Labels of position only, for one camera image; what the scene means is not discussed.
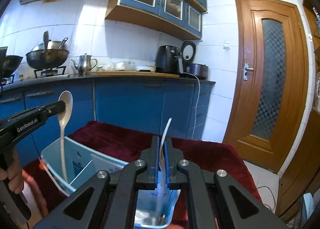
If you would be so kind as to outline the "left hand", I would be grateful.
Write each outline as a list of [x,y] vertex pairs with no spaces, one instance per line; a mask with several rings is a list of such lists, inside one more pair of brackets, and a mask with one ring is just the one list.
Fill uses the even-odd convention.
[[22,169],[20,167],[20,161],[18,158],[18,151],[16,148],[12,151],[13,162],[8,167],[7,170],[1,169],[0,180],[9,179],[9,189],[16,193],[20,194],[24,189],[24,180],[22,176]]

